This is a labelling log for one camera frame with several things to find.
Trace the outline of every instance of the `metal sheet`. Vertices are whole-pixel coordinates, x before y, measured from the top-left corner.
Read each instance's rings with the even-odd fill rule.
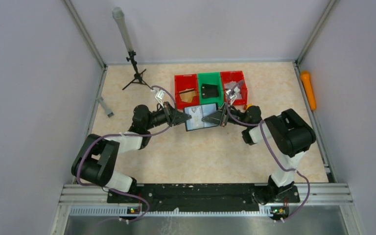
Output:
[[[65,235],[346,235],[339,206],[305,207],[296,216],[274,224],[259,217],[147,217],[126,225],[116,220],[94,225],[107,217],[70,216]]]

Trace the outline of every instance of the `black object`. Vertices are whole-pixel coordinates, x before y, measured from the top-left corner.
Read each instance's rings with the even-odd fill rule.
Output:
[[[71,173],[74,176],[77,176],[78,166],[82,157],[84,156],[84,153],[98,138],[100,138],[100,136],[95,134],[87,136],[71,167]],[[99,186],[105,186],[112,177],[116,157],[118,156],[119,146],[120,143],[116,141],[108,141],[103,139],[97,142],[91,149],[89,156],[86,158],[83,166],[81,167],[80,178]],[[93,158],[93,155],[99,154],[99,160]]]
[[[164,107],[159,105],[153,112],[149,111],[146,105],[141,104],[133,110],[132,127],[149,130],[164,123],[176,126],[189,119],[191,115],[176,110],[169,102],[164,102]]]
[[[264,121],[279,150],[291,158],[297,153],[308,151],[316,141],[313,129],[293,109],[283,111],[279,116],[270,116]]]
[[[144,69],[142,72],[139,72],[138,71],[138,67],[136,66],[136,64],[138,64],[135,60],[135,55],[136,55],[136,52],[133,50],[133,51],[130,51],[129,52],[129,57],[126,57],[126,60],[127,61],[130,61],[133,65],[133,70],[135,70],[135,75],[134,75],[134,78],[132,81],[130,81],[123,89],[126,89],[130,84],[132,83],[135,83],[135,84],[142,84],[142,85],[147,85],[149,88],[150,86],[143,80],[143,73],[146,71],[146,69]]]
[[[256,184],[143,184],[133,194],[146,199],[152,212],[240,212],[258,211],[252,195],[260,196],[265,185]],[[284,196],[291,203],[300,202],[297,188]],[[107,203],[139,203],[138,199],[109,191]]]
[[[219,97],[218,86],[212,84],[202,84],[201,86],[201,96],[202,98],[212,98]]]
[[[227,122],[229,122],[232,124],[249,127],[233,120],[227,112],[227,105],[227,103],[223,103],[223,105],[221,105],[221,107],[216,112],[203,117],[202,121],[213,123],[219,126],[226,126]],[[231,106],[230,113],[235,119],[247,124],[258,124],[261,121],[261,111],[259,106],[252,105],[247,108],[244,113]]]

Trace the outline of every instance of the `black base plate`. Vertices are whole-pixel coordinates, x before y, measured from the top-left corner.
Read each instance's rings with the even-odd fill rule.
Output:
[[[170,212],[176,208],[181,212],[240,212],[258,211],[252,193],[259,197],[265,188],[255,184],[143,184],[130,193],[146,199],[152,212]],[[298,203],[299,195],[294,195],[297,191],[294,186],[282,197],[287,197],[289,203]],[[139,203],[139,200],[109,191],[107,203]]]

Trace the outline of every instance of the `black tripod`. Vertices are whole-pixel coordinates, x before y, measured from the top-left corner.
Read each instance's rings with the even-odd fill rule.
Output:
[[[144,69],[142,72],[139,73],[138,67],[136,66],[136,64],[138,64],[138,63],[135,61],[135,55],[136,55],[135,51],[130,51],[129,57],[126,57],[127,61],[132,62],[133,69],[135,70],[135,75],[134,75],[135,78],[133,78],[133,80],[130,81],[122,90],[126,89],[132,83],[147,85],[150,88],[150,86],[142,78],[143,73],[146,71],[146,69]]]

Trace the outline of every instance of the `white wall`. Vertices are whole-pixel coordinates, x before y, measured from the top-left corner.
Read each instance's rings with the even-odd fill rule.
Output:
[[[0,235],[49,233],[100,76],[60,0],[0,0]]]
[[[376,1],[341,1],[303,63],[338,179],[376,234]]]
[[[296,59],[329,0],[73,0],[107,64],[126,63],[112,9],[123,9],[137,61]]]

